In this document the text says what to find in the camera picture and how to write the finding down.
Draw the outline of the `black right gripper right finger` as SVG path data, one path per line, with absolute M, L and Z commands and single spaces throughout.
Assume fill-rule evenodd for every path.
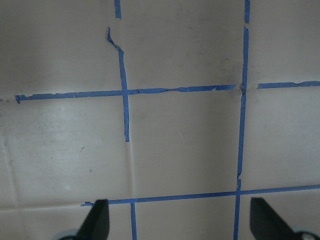
M 294 232 L 261 197 L 250 200 L 250 231 L 256 240 L 307 240 L 307 232 Z

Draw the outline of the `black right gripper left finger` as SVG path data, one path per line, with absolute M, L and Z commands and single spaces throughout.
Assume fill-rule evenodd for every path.
M 110 232 L 109 202 L 96 200 L 76 233 L 77 240 L 107 240 Z

